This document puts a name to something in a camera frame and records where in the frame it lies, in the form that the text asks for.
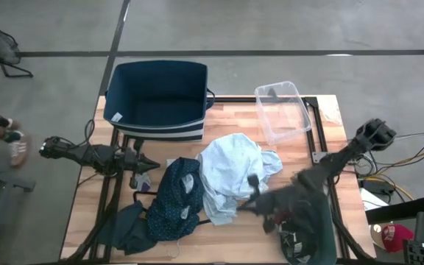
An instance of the clear plastic container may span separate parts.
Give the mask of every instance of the clear plastic container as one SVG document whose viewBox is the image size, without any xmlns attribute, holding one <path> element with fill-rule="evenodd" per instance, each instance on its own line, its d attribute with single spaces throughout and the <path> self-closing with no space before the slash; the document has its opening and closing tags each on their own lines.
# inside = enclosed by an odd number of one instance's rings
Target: clear plastic container
<svg viewBox="0 0 424 265">
<path fill-rule="evenodd" d="M 308 111 L 292 82 L 255 89 L 256 109 L 268 144 L 288 141 L 311 129 Z"/>
</svg>

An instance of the fabric bin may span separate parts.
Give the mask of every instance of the fabric bin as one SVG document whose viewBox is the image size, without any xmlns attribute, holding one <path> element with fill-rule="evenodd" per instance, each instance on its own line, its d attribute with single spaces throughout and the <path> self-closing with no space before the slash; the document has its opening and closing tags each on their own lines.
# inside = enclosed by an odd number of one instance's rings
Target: fabric bin
<svg viewBox="0 0 424 265">
<path fill-rule="evenodd" d="M 104 119 L 145 140 L 195 141 L 204 135 L 207 66 L 173 60 L 123 63 L 106 93 Z"/>
</svg>

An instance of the shoe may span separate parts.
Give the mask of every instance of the shoe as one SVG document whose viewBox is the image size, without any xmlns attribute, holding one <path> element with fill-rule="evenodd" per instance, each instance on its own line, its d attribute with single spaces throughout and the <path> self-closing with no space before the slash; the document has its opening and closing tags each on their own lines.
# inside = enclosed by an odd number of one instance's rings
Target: shoe
<svg viewBox="0 0 424 265">
<path fill-rule="evenodd" d="M 28 135 L 24 135 L 19 131 L 16 132 L 21 134 L 21 139 L 9 143 L 11 148 L 11 166 L 15 168 L 22 166 L 26 161 L 30 144 L 30 137 Z"/>
<path fill-rule="evenodd" d="M 8 121 L 9 121 L 9 125 L 7 125 L 5 127 L 5 129 L 8 129 L 8 130 L 17 130 L 21 126 L 17 121 L 14 121 L 12 119 L 8 119 Z"/>
</svg>

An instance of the white stripe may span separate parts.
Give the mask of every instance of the white stripe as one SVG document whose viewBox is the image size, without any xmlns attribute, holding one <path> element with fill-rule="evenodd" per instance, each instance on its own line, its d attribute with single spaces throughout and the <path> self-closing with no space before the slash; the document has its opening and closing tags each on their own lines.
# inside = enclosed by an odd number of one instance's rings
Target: white stripe
<svg viewBox="0 0 424 265">
<path fill-rule="evenodd" d="M 169 126 L 169 127 L 154 127 L 154 126 L 135 126 L 135 125 L 131 125 L 131 124 L 123 124 L 120 122 L 113 122 L 113 121 L 109 121 L 112 125 L 119 125 L 122 127 L 127 127 L 127 128 L 133 128 L 133 129 L 145 129 L 145 130 L 169 130 L 169 129 L 177 129 L 177 128 L 184 128 L 184 127 L 189 127 L 189 126 L 193 126 L 193 125 L 198 125 L 204 122 L 204 119 L 201 119 L 199 121 L 195 121 L 195 122 L 191 122 L 191 123 L 187 123 L 187 124 L 182 124 L 182 125 L 177 125 L 177 126 Z"/>
<path fill-rule="evenodd" d="M 179 138 L 179 137 L 191 137 L 204 134 L 204 129 L 195 130 L 190 132 L 175 132 L 175 133 L 144 133 L 144 132 L 131 132 L 126 130 L 119 130 L 119 132 L 125 135 L 145 137 L 145 138 Z"/>
</svg>

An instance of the wooden table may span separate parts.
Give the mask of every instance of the wooden table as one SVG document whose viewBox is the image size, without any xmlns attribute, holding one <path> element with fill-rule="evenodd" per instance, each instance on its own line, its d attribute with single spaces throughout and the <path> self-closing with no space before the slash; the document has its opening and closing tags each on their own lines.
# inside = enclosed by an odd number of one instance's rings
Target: wooden table
<svg viewBox="0 0 424 265">
<path fill-rule="evenodd" d="M 339 115 L 339 107 L 334 95 L 317 96 L 322 124 L 329 152 L 339 151 L 347 143 L 347 136 Z M 102 114 L 105 98 L 100 97 L 96 109 L 96 130 L 91 138 L 93 144 L 110 144 L 112 126 Z M 313 113 L 312 124 L 315 124 Z M 316 130 L 312 130 L 317 142 Z M 254 103 L 216 103 L 207 112 L 205 136 L 202 142 L 166 143 L 146 141 L 143 151 L 152 160 L 161 163 L 159 169 L 149 171 L 152 179 L 151 191 L 157 191 L 166 168 L 168 158 L 194 158 L 214 139 L 231 133 L 244 133 L 257 142 L 263 149 L 277 151 L 283 161 L 283 171 L 269 179 L 270 188 L 279 188 L 289 184 L 295 172 L 311 165 L 308 142 L 305 133 L 293 140 L 275 146 L 267 145 L 255 112 Z M 93 174 L 93 169 L 83 168 L 79 181 Z M 131 172 L 124 174 L 119 209 L 133 203 L 133 190 L 129 187 Z M 60 257 L 72 254 L 92 228 L 99 203 L 102 177 L 98 176 L 81 185 L 75 194 L 71 217 L 66 231 Z M 354 174 L 343 173 L 336 185 L 339 206 L 343 222 L 354 239 L 370 255 L 375 257 L 372 239 L 367 226 L 358 183 Z M 148 208 L 151 196 L 142 196 L 140 200 Z M 200 219 L 207 219 L 202 211 Z M 180 239 L 180 255 L 176 241 L 158 242 L 157 246 L 135 255 L 125 256 L 122 251 L 113 249 L 111 262 L 125 263 L 283 263 L 276 235 L 266 235 L 262 229 L 262 218 L 251 213 L 238 213 L 231 225 L 200 225 L 189 236 Z"/>
</svg>

